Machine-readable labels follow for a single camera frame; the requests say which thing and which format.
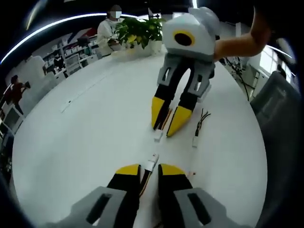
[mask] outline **person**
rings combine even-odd
[[[276,71],[280,73],[286,79],[286,72],[282,69],[281,64],[278,64],[276,67]]]
[[[110,11],[107,12],[106,19],[98,26],[97,43],[104,57],[121,48],[121,45],[119,45],[117,41],[117,34],[115,34],[116,24],[123,21],[123,19],[120,18],[121,11],[120,6],[112,6]]]
[[[65,67],[65,63],[63,61],[62,56],[59,54],[59,52],[55,52],[55,56],[54,56],[54,66],[58,67],[59,70],[61,70],[62,68]]]
[[[214,60],[225,57],[251,57],[262,52],[273,32],[279,37],[292,34],[291,23],[295,21],[295,6],[291,3],[282,6],[273,1],[254,1],[254,17],[249,33],[237,38],[217,40]]]
[[[11,79],[11,100],[15,105],[15,108],[23,115],[23,111],[19,106],[19,101],[22,98],[22,93],[28,88],[25,84],[19,82],[18,75],[14,75]]]

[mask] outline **white robot head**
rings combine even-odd
[[[163,42],[169,53],[212,61],[219,19],[206,7],[190,8],[189,13],[164,23]]]

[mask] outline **white connector plug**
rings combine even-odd
[[[192,147],[197,148],[199,144],[199,138],[197,136],[194,136],[192,139]]]
[[[145,170],[148,170],[150,172],[153,172],[154,167],[156,166],[156,163],[158,161],[158,158],[160,156],[158,154],[153,154],[153,156],[148,160],[146,166],[144,167]]]
[[[162,138],[162,135],[163,135],[163,131],[160,129],[157,129],[155,131],[155,135],[154,135],[154,142],[159,142]]]

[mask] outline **white tabletop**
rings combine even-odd
[[[60,83],[27,116],[14,141],[13,178],[20,205],[35,224],[63,219],[74,203],[107,186],[117,169],[144,164],[156,152],[159,163],[196,172],[192,185],[222,203],[230,219],[255,226],[265,199],[267,162],[242,90],[217,63],[212,88],[187,125],[155,143],[151,102],[162,64],[163,55],[127,63],[103,58]],[[188,77],[186,72],[172,105]],[[212,114],[194,149],[202,107]],[[135,228],[151,228],[160,220],[156,194],[157,169],[141,197]]]

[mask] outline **yellow eye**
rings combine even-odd
[[[194,45],[195,43],[194,36],[188,31],[184,31],[184,30],[175,31],[173,35],[175,41],[180,45],[190,46],[190,45]]]

